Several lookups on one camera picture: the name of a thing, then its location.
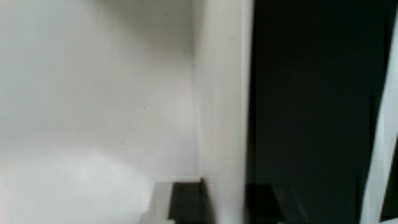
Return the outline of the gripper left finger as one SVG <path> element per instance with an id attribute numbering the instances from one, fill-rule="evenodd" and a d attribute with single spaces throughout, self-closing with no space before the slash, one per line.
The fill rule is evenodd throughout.
<path id="1" fill-rule="evenodd" d="M 155 185 L 148 224 L 210 224 L 205 180 Z"/>

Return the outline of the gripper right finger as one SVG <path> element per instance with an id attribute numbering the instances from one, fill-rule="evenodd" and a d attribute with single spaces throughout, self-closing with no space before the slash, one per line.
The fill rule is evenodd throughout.
<path id="1" fill-rule="evenodd" d="M 309 224 L 306 210 L 288 185 L 245 187 L 245 224 Z"/>

